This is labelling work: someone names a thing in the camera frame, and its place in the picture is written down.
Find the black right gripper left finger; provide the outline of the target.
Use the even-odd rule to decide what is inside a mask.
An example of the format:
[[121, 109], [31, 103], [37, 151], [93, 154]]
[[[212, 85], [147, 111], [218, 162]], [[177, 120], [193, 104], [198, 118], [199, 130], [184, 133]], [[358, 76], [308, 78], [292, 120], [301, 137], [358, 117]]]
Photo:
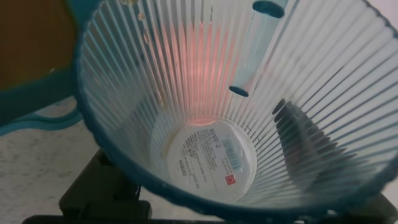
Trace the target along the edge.
[[130, 181], [99, 150], [60, 199], [68, 220], [148, 220], [149, 202], [140, 200], [141, 186]]

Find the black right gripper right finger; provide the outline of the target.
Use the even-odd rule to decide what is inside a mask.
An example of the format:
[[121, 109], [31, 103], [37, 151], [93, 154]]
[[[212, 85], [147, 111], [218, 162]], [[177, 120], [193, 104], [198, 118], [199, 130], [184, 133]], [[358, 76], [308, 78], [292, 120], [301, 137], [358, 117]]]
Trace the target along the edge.
[[397, 177], [397, 103], [388, 99], [319, 118], [291, 101], [273, 111], [287, 173], [308, 204], [304, 223], [340, 217]]

